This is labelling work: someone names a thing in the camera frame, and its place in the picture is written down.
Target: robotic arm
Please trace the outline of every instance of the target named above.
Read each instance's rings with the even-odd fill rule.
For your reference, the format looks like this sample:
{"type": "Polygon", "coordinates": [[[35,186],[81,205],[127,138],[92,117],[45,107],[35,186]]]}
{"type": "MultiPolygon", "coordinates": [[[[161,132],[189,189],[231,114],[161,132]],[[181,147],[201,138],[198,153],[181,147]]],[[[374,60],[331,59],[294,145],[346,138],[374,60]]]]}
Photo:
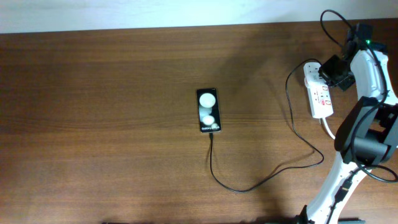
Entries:
{"type": "Polygon", "coordinates": [[[387,71],[386,48],[382,44],[371,43],[371,27],[358,24],[353,29],[348,32],[343,58],[334,55],[320,67],[319,75],[328,86],[339,86],[342,90],[356,82],[358,102],[337,131],[335,162],[326,181],[314,200],[304,207],[297,223],[338,223],[343,207],[358,184],[367,176],[358,169],[358,162],[362,166],[378,166],[391,158],[398,145],[398,99],[392,90],[387,71]],[[373,57],[368,49],[370,47],[365,44],[372,44],[370,47],[375,49],[377,58],[373,57]],[[382,72],[377,67],[377,59],[382,72]],[[389,90],[385,101],[366,116],[357,128],[359,120],[382,101],[385,88],[389,90]],[[375,120],[384,131],[370,128],[375,120]],[[353,134],[355,156],[351,152],[353,134]]]}

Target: white wall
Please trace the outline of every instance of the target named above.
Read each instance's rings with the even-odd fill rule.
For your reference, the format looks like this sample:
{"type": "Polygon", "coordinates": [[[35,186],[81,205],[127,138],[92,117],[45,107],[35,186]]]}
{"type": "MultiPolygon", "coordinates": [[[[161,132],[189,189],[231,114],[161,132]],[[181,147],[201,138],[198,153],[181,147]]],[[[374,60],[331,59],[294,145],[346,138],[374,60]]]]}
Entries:
{"type": "Polygon", "coordinates": [[[324,9],[398,17],[397,0],[1,0],[0,33],[317,21],[324,9]]]}

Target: brown wooden surface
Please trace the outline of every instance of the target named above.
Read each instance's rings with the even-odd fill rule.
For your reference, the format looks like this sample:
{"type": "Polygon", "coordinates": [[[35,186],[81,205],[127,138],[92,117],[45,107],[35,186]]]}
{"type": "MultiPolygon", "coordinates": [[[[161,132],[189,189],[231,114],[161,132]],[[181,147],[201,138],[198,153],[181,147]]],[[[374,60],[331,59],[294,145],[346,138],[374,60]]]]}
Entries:
{"type": "MultiPolygon", "coordinates": [[[[398,20],[368,22],[374,39],[389,46],[397,89],[398,20]]],[[[327,27],[343,40],[341,22],[327,27]]],[[[293,217],[316,196],[335,154],[310,115],[302,68],[289,85],[296,125],[325,162],[248,194],[211,177],[195,90],[218,89],[215,173],[246,188],[283,162],[320,159],[290,129],[284,83],[302,60],[324,62],[338,52],[318,22],[0,35],[0,222],[293,217]]],[[[332,89],[331,96],[335,132],[356,90],[332,89]]],[[[387,165],[398,170],[396,160],[397,153],[387,165]]],[[[366,178],[341,217],[395,223],[397,201],[396,185],[366,178]]]]}

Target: electrical outlet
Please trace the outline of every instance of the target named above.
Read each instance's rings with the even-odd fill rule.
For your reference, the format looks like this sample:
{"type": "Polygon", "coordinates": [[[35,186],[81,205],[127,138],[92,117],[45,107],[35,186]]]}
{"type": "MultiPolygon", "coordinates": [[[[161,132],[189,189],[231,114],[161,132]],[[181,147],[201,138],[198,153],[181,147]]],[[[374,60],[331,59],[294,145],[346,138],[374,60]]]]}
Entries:
{"type": "Polygon", "coordinates": [[[326,118],[333,114],[329,87],[319,76],[320,67],[321,65],[317,62],[309,62],[304,65],[304,84],[308,90],[313,118],[326,118]]]}

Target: white cable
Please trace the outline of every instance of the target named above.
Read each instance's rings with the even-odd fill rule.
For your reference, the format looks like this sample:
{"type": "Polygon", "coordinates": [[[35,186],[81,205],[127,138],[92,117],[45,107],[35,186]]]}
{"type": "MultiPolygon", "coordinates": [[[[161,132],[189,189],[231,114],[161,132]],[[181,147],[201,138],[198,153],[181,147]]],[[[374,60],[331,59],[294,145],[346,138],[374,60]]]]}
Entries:
{"type": "Polygon", "coordinates": [[[335,139],[336,137],[335,137],[335,135],[330,131],[330,128],[329,128],[329,126],[328,126],[328,123],[326,122],[326,119],[325,119],[325,118],[321,118],[321,120],[323,121],[323,126],[325,127],[325,129],[326,129],[326,131],[328,132],[329,136],[330,136],[332,139],[335,139]]]}

